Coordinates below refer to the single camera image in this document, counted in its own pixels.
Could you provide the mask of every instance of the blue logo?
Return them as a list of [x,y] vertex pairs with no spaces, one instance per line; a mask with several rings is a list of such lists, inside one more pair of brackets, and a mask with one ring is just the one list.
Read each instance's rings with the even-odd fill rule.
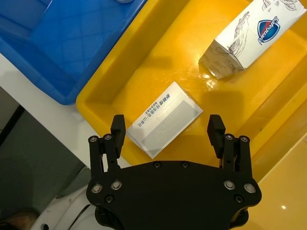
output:
[[261,20],[258,23],[258,42],[262,43],[271,41],[279,32],[280,25],[278,24],[279,19],[274,17],[273,20]]

